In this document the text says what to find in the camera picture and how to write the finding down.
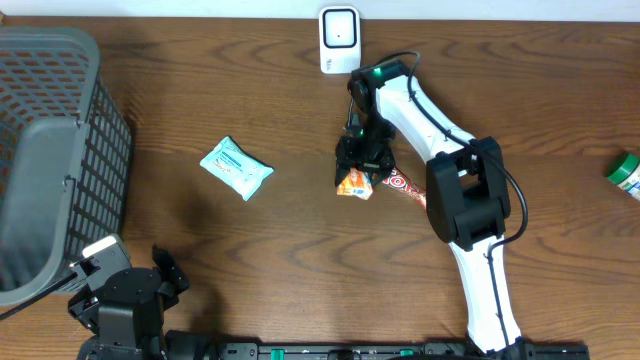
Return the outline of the red chocolate bar wrapper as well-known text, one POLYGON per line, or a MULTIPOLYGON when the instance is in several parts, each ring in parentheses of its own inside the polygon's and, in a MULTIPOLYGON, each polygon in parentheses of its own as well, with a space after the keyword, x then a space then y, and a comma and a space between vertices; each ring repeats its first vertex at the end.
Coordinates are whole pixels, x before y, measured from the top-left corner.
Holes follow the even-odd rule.
POLYGON ((386 179, 384 179, 382 183, 412 198, 417 203, 419 203, 423 209, 427 208, 426 190, 411 181, 399 169, 394 168, 391 171, 390 175, 386 179))

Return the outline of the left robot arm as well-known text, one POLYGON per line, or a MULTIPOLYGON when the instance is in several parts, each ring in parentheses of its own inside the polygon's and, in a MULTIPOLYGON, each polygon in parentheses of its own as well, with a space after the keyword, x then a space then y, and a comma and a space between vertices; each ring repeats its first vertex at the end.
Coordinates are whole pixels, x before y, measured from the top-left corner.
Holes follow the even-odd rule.
POLYGON ((134 267, 120 240, 110 236, 82 251, 71 270, 85 282, 68 302, 69 314, 93 336, 80 360, 204 360, 218 357, 206 336, 164 331, 164 313, 190 287, 183 270, 165 249, 152 248, 152 268, 134 267))

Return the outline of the orange snack packet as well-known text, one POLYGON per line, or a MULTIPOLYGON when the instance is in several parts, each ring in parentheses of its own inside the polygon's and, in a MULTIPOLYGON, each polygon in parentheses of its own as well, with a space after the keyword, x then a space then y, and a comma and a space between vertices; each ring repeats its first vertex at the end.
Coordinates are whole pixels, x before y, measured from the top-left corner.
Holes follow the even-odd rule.
POLYGON ((373 187, 364 172, 352 168, 338 185, 336 193, 341 196, 357 197, 368 200, 373 194, 373 187))

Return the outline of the green lid jar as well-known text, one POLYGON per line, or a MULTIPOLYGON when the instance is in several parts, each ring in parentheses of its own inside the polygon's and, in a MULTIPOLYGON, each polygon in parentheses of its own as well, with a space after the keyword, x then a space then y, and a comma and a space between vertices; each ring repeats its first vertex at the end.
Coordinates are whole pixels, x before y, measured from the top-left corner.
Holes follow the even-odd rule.
POLYGON ((626 152, 618 156, 609 166, 605 177, 609 182, 639 199, 639 157, 626 152))

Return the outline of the teal wet wipes pack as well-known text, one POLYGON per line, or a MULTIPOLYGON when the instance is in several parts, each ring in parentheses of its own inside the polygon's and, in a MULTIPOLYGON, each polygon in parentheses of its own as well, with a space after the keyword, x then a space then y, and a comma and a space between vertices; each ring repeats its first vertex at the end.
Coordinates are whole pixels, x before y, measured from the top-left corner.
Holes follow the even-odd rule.
POLYGON ((274 169, 249 156, 230 137, 223 138, 199 165, 248 201, 274 169))

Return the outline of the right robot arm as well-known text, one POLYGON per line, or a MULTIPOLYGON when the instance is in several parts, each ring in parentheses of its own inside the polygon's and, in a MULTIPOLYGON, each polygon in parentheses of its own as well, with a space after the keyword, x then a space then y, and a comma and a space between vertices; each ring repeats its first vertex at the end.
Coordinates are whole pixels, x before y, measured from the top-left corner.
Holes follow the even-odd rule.
POLYGON ((467 335, 478 352, 504 354, 521 331, 504 270, 509 193, 519 189, 505 169, 499 144, 455 125, 421 90, 415 69, 388 58, 352 72, 351 115, 336 146, 335 182, 357 170, 371 185, 390 177, 390 143, 401 133, 426 165, 426 213, 452 250, 467 303, 467 335))

